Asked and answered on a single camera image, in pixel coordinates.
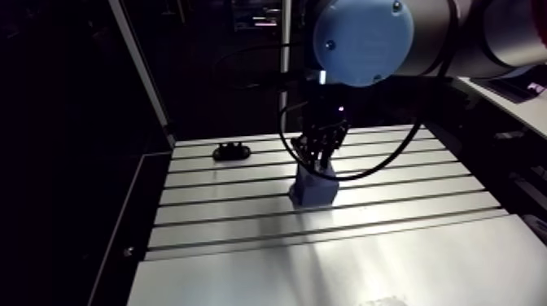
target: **slotted table surface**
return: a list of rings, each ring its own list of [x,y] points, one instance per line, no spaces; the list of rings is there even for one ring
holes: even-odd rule
[[[333,167],[373,167],[410,128],[351,130]],[[253,153],[214,162],[225,141]],[[547,249],[426,128],[330,206],[295,208],[294,175],[277,135],[178,142],[129,304],[547,304]]]

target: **black clamp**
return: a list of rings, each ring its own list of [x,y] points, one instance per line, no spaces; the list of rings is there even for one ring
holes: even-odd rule
[[[242,145],[241,142],[226,142],[218,145],[212,152],[215,161],[245,160],[251,155],[251,149]]]

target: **blue object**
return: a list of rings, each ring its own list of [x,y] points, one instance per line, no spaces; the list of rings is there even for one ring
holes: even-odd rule
[[[329,163],[324,172],[334,177],[335,171]],[[302,166],[296,170],[296,180],[289,190],[289,197],[295,206],[312,207],[331,205],[338,193],[339,183],[316,177]]]
[[[313,51],[330,79],[372,85],[405,61],[414,22],[402,1],[337,0],[326,6],[313,31]]]

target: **gray cylinder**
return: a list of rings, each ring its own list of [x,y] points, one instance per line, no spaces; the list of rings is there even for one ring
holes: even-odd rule
[[[532,0],[494,1],[484,14],[484,36],[492,53],[507,65],[521,67],[547,59]]]
[[[396,75],[435,76],[454,17],[461,39],[447,71],[450,77],[498,77],[547,61],[532,1],[540,0],[405,0],[414,19],[415,38]]]

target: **blue block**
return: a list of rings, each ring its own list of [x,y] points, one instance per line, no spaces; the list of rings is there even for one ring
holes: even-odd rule
[[[324,171],[326,175],[336,175],[332,165]],[[296,206],[313,207],[331,205],[338,193],[339,183],[316,177],[302,166],[296,170],[296,180],[289,190],[289,197]]]

